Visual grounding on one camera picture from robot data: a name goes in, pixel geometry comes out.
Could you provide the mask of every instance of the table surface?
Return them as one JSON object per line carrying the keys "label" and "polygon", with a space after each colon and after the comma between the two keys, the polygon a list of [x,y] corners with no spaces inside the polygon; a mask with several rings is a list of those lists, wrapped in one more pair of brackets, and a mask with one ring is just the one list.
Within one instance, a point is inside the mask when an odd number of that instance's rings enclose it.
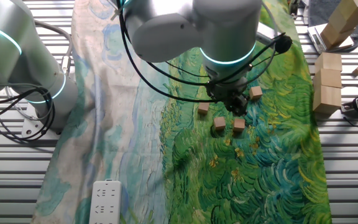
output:
{"label": "table surface", "polygon": [[[71,32],[74,1],[26,1],[34,18]],[[318,54],[307,34],[303,17],[295,21],[311,75]],[[68,41],[47,29],[38,27],[42,41],[52,55],[61,61]],[[342,55],[342,102],[358,96],[358,77],[351,72],[358,67],[358,49]],[[20,103],[27,108],[25,101]],[[9,128],[21,133],[24,118],[14,109],[2,115]],[[343,120],[340,111],[328,119],[318,119],[327,173],[328,194],[333,223],[358,223],[358,128]],[[0,135],[0,223],[30,223],[37,196],[56,141],[43,140],[29,146],[18,145]]]}

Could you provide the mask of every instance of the power strip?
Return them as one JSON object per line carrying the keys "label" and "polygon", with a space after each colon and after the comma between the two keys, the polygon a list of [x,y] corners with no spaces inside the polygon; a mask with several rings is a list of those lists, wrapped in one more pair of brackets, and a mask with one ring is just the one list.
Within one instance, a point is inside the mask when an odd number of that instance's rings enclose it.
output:
{"label": "power strip", "polygon": [[121,189],[120,181],[93,183],[89,224],[119,224]]}

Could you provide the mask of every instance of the green swirl pattern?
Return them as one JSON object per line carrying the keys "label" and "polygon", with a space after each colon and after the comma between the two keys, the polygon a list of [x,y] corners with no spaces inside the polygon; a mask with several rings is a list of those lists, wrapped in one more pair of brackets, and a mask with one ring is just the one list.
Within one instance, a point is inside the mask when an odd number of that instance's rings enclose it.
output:
{"label": "green swirl pattern", "polygon": [[[197,114],[194,103],[169,100],[165,105],[160,140],[170,223],[331,223],[308,64],[287,14],[287,1],[266,3],[280,30],[287,32],[294,44],[249,86],[260,85],[264,95],[249,104],[246,130],[233,134],[234,117],[222,103],[212,104],[205,117]],[[264,10],[261,21],[271,25]],[[262,47],[257,44],[256,51]],[[198,49],[172,63],[205,75]],[[170,73],[194,82],[206,81],[175,68],[170,68]],[[178,96],[208,97],[203,87],[177,82],[166,87]],[[226,119],[223,133],[211,128],[218,116]]]}

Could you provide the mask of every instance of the black wire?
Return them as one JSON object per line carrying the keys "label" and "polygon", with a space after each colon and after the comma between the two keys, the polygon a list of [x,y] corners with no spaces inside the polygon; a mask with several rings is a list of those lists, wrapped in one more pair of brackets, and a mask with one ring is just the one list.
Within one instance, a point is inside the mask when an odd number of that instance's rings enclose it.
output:
{"label": "black wire", "polygon": [[270,59],[270,57],[267,57],[267,58],[263,59],[261,62],[255,64],[255,65],[252,65],[252,67],[256,67],[256,66],[260,65],[261,63],[264,63],[264,62],[267,61],[268,59]]}
{"label": "black wire", "polygon": [[349,121],[346,117],[343,117],[345,121],[347,121],[351,126],[358,128],[358,125],[353,124],[351,121]]}
{"label": "black wire", "polygon": [[187,72],[186,70],[184,70],[184,69],[182,69],[182,68],[179,68],[178,66],[172,65],[172,64],[169,63],[169,62],[165,62],[165,63],[167,63],[167,64],[169,64],[169,66],[174,67],[174,68],[176,68],[176,69],[178,69],[178,70],[181,70],[181,71],[183,71],[183,72],[185,72],[185,73],[187,73],[187,74],[189,74],[189,75],[193,75],[194,77],[209,77],[209,76],[207,76],[207,75],[196,75],[196,74],[194,74],[194,73]]}
{"label": "black wire", "polygon": [[[43,98],[44,98],[44,100],[45,100],[45,103],[46,103],[46,105],[47,105],[47,108],[48,108],[48,110],[50,110],[50,107],[52,107],[52,111],[51,111],[51,113],[50,114],[48,114],[48,116],[47,116],[47,120],[46,120],[46,122],[44,123],[44,125],[42,126],[42,128],[38,131],[38,132],[36,132],[35,134],[33,134],[33,135],[31,135],[31,136],[29,136],[29,137],[26,137],[26,138],[20,138],[19,136],[16,136],[14,133],[12,133],[12,131],[10,131],[9,130],[9,128],[3,123],[3,121],[1,120],[1,118],[0,118],[0,123],[1,123],[1,125],[3,126],[3,128],[10,134],[10,135],[12,135],[12,136],[9,136],[8,134],[6,134],[6,133],[4,133],[3,131],[1,131],[0,130],[0,134],[2,134],[3,136],[5,136],[6,138],[8,138],[8,139],[10,139],[10,140],[12,140],[12,141],[14,141],[14,142],[16,142],[16,143],[19,143],[19,144],[23,144],[24,142],[30,142],[30,141],[36,141],[36,140],[38,140],[38,139],[40,139],[42,136],[44,136],[46,133],[47,133],[47,131],[50,129],[50,127],[51,127],[51,125],[52,125],[52,123],[53,123],[53,121],[54,121],[54,119],[55,119],[55,107],[54,107],[54,105],[53,105],[53,103],[52,103],[52,97],[50,96],[50,93],[48,92],[48,90],[46,90],[46,89],[44,89],[44,88],[36,88],[36,89],[34,89],[34,91],[37,91],[37,92],[39,92],[42,96],[43,96]],[[34,137],[36,137],[38,134],[41,134],[39,137],[37,137],[37,138],[35,138],[35,139],[30,139],[30,138],[34,138]]]}
{"label": "black wire", "polygon": [[[117,1],[117,7],[118,8],[121,7],[121,3],[119,1]],[[156,88],[155,86],[153,86],[153,84],[151,84],[149,81],[147,81],[147,79],[143,76],[143,74],[137,68],[137,66],[136,66],[136,64],[134,62],[134,59],[131,56],[131,52],[129,51],[129,48],[128,48],[128,43],[126,41],[126,35],[125,35],[125,33],[126,33],[126,25],[125,25],[124,16],[122,15],[122,13],[120,13],[120,15],[119,15],[119,22],[120,22],[120,27],[121,27],[122,41],[124,43],[125,51],[126,51],[126,53],[128,55],[129,61],[131,62],[132,66],[134,67],[135,71],[140,76],[140,78],[143,80],[143,82],[145,82],[151,89],[153,89],[157,93],[160,93],[163,96],[167,96],[167,97],[172,98],[174,100],[182,100],[182,101],[191,102],[191,103],[217,103],[217,102],[223,100],[223,99],[195,100],[195,99],[181,98],[181,97],[177,97],[177,96],[173,96],[173,95],[170,95],[168,93],[165,93],[165,92],[159,90],[158,88]]]}
{"label": "black wire", "polygon": [[238,75],[240,72],[242,72],[244,69],[246,69],[252,62],[254,62],[259,56],[261,56],[267,49],[269,49],[270,47],[273,46],[273,57],[274,57],[274,54],[276,52],[275,50],[275,45],[276,45],[276,42],[278,40],[280,40],[281,37],[283,37],[285,35],[285,33],[282,33],[278,36],[276,36],[273,41],[271,41],[271,43],[269,43],[268,45],[266,45],[262,50],[260,50],[256,55],[254,55],[252,57],[252,59],[250,60],[249,63],[243,65],[241,68],[239,68],[237,71],[235,71],[233,74],[229,75],[228,77],[225,77],[225,78],[222,78],[220,80],[216,80],[216,81],[211,81],[211,83],[213,84],[219,84],[219,83],[222,83],[222,82],[225,82],[229,79],[232,79],[233,77],[235,77],[236,75]]}
{"label": "black wire", "polygon": [[26,92],[20,94],[20,95],[13,96],[13,97],[8,98],[8,99],[6,99],[6,100],[1,100],[1,101],[0,101],[0,104],[1,104],[1,103],[7,103],[7,102],[10,102],[10,101],[12,101],[12,100],[19,99],[19,98],[21,98],[21,97],[23,97],[23,96],[24,96],[24,97],[29,96],[31,93],[34,93],[34,92],[36,92],[36,91],[37,91],[37,88],[31,89],[31,90],[29,90],[29,91],[26,91]]}
{"label": "black wire", "polygon": [[188,84],[188,85],[194,85],[194,86],[206,86],[207,83],[195,83],[195,82],[189,82],[186,80],[181,80],[180,78],[174,77],[170,74],[168,74],[167,72],[164,72],[163,70],[159,69],[157,66],[155,66],[153,63],[147,62],[152,68],[154,68],[156,71],[160,72],[162,75],[165,75],[168,78],[171,78],[175,81],[184,83],[184,84]]}
{"label": "black wire", "polygon": [[[39,90],[39,93],[40,93],[40,94],[46,93],[46,92],[47,92],[46,89],[44,89],[44,90],[43,90],[43,89],[40,89],[40,90]],[[51,113],[52,113],[52,120],[51,120],[51,122],[49,122],[49,117],[50,117],[50,115],[51,115],[51,114],[49,113],[49,114],[47,115],[46,122],[44,123],[44,125],[42,126],[42,128],[41,128],[40,130],[38,130],[35,134],[33,134],[33,135],[29,136],[29,137],[26,137],[26,138],[20,138],[19,136],[16,136],[15,134],[13,134],[13,133],[9,130],[9,128],[7,128],[7,127],[5,126],[5,124],[4,124],[4,123],[1,121],[1,119],[0,119],[1,125],[5,128],[5,130],[6,130],[9,134],[13,135],[13,138],[15,138],[15,139],[17,139],[17,140],[20,140],[20,141],[35,141],[35,140],[38,140],[39,138],[41,138],[43,135],[46,134],[46,132],[49,130],[50,125],[52,125],[52,123],[53,123],[53,121],[54,121],[54,118],[55,118],[55,108],[54,108],[54,106],[53,106],[53,104],[52,104],[52,97],[50,96],[50,94],[44,96],[44,100],[45,100],[45,103],[46,103],[46,105],[47,105],[48,111],[50,110],[50,107],[52,106],[52,111],[51,111]],[[30,138],[36,137],[36,136],[37,136],[38,134],[40,134],[40,133],[41,133],[41,136],[39,136],[38,138],[29,140]]]}

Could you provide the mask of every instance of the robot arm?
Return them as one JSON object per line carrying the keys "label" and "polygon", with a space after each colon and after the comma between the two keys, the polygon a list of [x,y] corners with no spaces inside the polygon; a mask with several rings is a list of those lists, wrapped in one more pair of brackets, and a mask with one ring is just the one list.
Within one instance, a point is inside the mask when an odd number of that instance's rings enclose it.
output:
{"label": "robot arm", "polygon": [[243,115],[247,99],[242,92],[256,41],[273,47],[272,39],[278,35],[277,29],[259,23],[262,4],[261,0],[129,0],[122,16],[136,54],[147,62],[164,62],[199,47],[211,79],[208,95]]}
{"label": "robot arm", "polygon": [[[56,108],[52,129],[63,129],[78,90],[40,40],[32,14],[21,0],[0,0],[0,90],[8,83],[19,94],[34,88],[23,83],[47,89]],[[26,99],[39,117],[48,113],[40,94]]]}

